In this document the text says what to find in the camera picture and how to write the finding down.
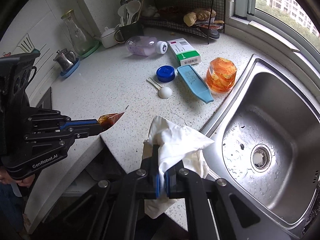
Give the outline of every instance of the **countertop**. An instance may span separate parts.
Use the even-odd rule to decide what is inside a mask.
[[[252,54],[266,57],[254,47],[223,33],[218,40],[208,45],[204,38],[190,36],[188,33],[171,36],[171,32],[153,28],[144,30],[145,35],[156,36],[162,41],[185,38],[201,55],[202,62],[193,67],[203,78],[209,62],[216,57],[234,62],[237,67],[236,81]],[[58,77],[53,82],[52,107],[76,120],[97,119],[103,114],[121,112],[128,106],[120,120],[100,134],[113,156],[128,173],[140,167],[143,141],[148,138],[155,115],[177,125],[188,125],[200,130],[227,96],[227,93],[214,94],[214,102],[209,104],[195,101],[188,95],[180,78],[176,77],[165,84],[172,89],[173,95],[169,99],[161,99],[146,79],[154,77],[157,68],[162,65],[171,65],[175,69],[180,66],[170,48],[164,55],[144,57],[131,55],[123,44],[109,49],[101,46],[82,60],[70,77]],[[76,140],[68,152],[68,158],[42,171],[25,211],[31,222],[30,232],[33,232],[63,191],[102,147],[98,137]],[[166,214],[187,229],[184,200],[171,206]]]

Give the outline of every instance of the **building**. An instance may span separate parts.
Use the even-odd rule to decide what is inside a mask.
[[[290,15],[300,25],[309,29],[310,33],[314,34],[317,37],[320,37],[320,33],[302,9],[302,7],[296,2],[296,0],[265,0],[267,5],[272,8],[278,8],[281,11],[284,11]]]

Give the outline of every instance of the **stainless steel sink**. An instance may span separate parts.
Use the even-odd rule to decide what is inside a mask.
[[[296,238],[311,211],[320,171],[320,105],[286,68],[253,55],[201,130],[215,143],[204,157]]]

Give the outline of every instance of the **green tray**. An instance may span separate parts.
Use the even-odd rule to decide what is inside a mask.
[[[90,49],[87,53],[83,54],[83,55],[79,55],[82,58],[88,57],[90,54],[92,54],[93,52],[95,52],[97,50],[97,48],[99,48],[100,46],[100,42],[99,41],[95,41],[94,43],[94,47],[92,49]]]

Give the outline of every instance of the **person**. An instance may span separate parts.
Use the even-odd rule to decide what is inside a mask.
[[[14,180],[4,167],[0,167],[0,210],[16,232],[23,231],[23,198],[17,197],[11,187],[11,183],[17,183],[21,187],[30,187],[35,176],[32,175],[23,180]]]

